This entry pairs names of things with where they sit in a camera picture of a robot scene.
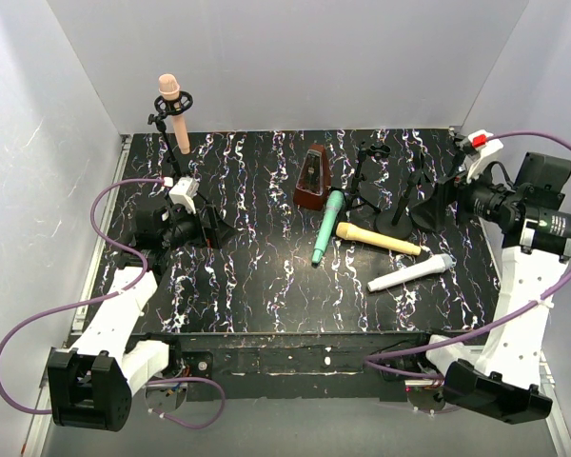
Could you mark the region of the black round-base mic stand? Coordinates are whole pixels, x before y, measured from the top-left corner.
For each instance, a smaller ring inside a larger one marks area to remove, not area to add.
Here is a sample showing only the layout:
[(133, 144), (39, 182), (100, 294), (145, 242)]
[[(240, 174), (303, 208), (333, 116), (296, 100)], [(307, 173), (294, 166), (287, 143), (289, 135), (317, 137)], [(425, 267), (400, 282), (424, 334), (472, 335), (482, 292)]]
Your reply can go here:
[(394, 208), (383, 210), (374, 221), (374, 229), (382, 235), (407, 240), (412, 233), (413, 223), (406, 214), (413, 189), (421, 184), (430, 182), (430, 178), (424, 168), (424, 153), (413, 154), (413, 170), (406, 181), (406, 187)]

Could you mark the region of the yellow microphone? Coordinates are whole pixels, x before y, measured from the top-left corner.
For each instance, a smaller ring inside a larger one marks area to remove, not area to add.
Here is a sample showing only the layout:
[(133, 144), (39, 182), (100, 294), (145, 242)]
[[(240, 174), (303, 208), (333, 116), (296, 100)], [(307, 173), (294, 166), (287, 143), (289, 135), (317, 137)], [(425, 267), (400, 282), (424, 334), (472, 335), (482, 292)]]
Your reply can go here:
[(346, 241), (369, 244), (377, 248), (394, 250), (408, 255), (420, 255), (421, 247), (404, 240), (396, 239), (378, 232), (359, 228), (358, 226), (341, 222), (336, 228), (336, 235)]

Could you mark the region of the black tripod shock-mount stand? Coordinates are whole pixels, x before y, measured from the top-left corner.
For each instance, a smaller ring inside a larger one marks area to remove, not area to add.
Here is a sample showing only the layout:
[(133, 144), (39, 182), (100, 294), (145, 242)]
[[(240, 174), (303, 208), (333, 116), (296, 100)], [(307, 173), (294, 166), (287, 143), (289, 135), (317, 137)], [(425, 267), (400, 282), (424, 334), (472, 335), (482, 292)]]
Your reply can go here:
[[(190, 108), (191, 108), (193, 106), (193, 97), (191, 94), (190, 94), (190, 96), (191, 96), (191, 106), (190, 106)], [(186, 176), (187, 172), (182, 171), (180, 159), (176, 157), (174, 145), (172, 142), (172, 137), (175, 138), (175, 143), (176, 143), (177, 147), (178, 147), (178, 144), (177, 144), (177, 140), (175, 137), (173, 126), (171, 123), (171, 117), (167, 115), (167, 109), (166, 109), (165, 103), (161, 99), (160, 95), (154, 100), (153, 106), (154, 106), (155, 112), (151, 113), (148, 116), (148, 124), (153, 125), (158, 130), (158, 132), (160, 133), (160, 136), (163, 139), (165, 146), (167, 148), (167, 163), (171, 167), (171, 177), (174, 178), (175, 180), (178, 180), (179, 178)]]

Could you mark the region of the pink microphone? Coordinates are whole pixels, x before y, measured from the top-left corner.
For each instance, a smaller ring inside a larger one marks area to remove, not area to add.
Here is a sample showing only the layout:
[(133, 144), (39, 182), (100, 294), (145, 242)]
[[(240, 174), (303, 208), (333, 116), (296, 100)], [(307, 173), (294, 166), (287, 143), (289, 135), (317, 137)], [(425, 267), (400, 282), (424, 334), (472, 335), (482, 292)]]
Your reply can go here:
[(158, 87), (167, 109), (167, 115), (171, 117), (178, 147), (182, 154), (188, 155), (190, 143), (184, 112), (191, 106), (191, 96), (188, 92), (181, 90), (176, 77), (170, 73), (164, 73), (158, 78)]

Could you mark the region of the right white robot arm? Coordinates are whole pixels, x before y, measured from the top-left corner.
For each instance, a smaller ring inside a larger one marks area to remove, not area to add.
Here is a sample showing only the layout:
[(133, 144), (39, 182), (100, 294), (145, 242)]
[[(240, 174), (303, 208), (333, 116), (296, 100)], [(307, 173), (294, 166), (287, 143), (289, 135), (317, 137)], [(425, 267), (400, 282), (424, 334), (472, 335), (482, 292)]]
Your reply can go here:
[(541, 394), (540, 352), (552, 300), (543, 294), (563, 277), (571, 259), (571, 213), (561, 211), (571, 162), (525, 154), (515, 179), (493, 181), (499, 163), (476, 153), (465, 169), (436, 183), (411, 213), (424, 229), (437, 229), (443, 207), (457, 219), (472, 216), (502, 231), (502, 279), (494, 320), (479, 356), (462, 342), (433, 335), (426, 359), (443, 375), (443, 398), (452, 405), (510, 425), (546, 418), (552, 400)]

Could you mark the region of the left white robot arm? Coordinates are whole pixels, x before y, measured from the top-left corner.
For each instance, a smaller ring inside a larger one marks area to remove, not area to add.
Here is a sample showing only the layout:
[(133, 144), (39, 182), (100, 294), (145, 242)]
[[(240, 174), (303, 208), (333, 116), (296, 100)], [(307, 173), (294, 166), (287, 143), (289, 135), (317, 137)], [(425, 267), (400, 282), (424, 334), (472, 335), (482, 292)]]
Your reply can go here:
[(118, 431), (134, 395), (147, 385), (178, 391), (189, 382), (210, 381), (210, 371), (199, 368), (212, 363), (209, 354), (188, 359), (174, 337), (147, 335), (132, 341), (130, 336), (173, 252), (185, 246), (219, 249), (235, 234), (211, 204), (195, 213), (181, 205), (137, 212), (114, 272), (114, 298), (101, 304), (70, 348), (48, 359), (55, 425)]

